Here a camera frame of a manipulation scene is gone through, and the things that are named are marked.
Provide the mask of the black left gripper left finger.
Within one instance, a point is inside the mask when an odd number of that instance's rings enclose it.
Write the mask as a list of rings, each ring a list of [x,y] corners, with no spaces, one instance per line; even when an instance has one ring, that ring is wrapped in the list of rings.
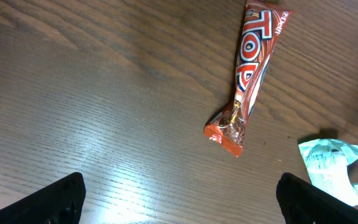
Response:
[[[78,224],[85,197],[83,176],[74,172],[0,209],[0,224]]]

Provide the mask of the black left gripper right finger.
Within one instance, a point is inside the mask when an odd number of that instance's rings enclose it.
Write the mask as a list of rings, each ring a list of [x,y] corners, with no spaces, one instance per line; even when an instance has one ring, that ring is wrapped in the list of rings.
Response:
[[[276,198],[287,224],[358,224],[356,208],[289,172],[278,181]]]

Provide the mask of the teal wrapper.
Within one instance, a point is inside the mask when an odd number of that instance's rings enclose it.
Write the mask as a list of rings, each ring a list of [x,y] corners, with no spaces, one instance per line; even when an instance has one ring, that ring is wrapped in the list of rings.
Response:
[[[349,206],[358,206],[358,184],[351,183],[347,171],[358,160],[358,145],[315,139],[298,147],[313,186]]]

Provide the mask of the orange brown chocolate bar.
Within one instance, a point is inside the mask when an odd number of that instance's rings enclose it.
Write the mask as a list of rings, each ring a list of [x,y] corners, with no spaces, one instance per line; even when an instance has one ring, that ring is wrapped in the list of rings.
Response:
[[[275,44],[292,14],[292,10],[267,2],[246,2],[234,70],[234,99],[203,130],[206,137],[236,157],[242,154],[246,126]]]

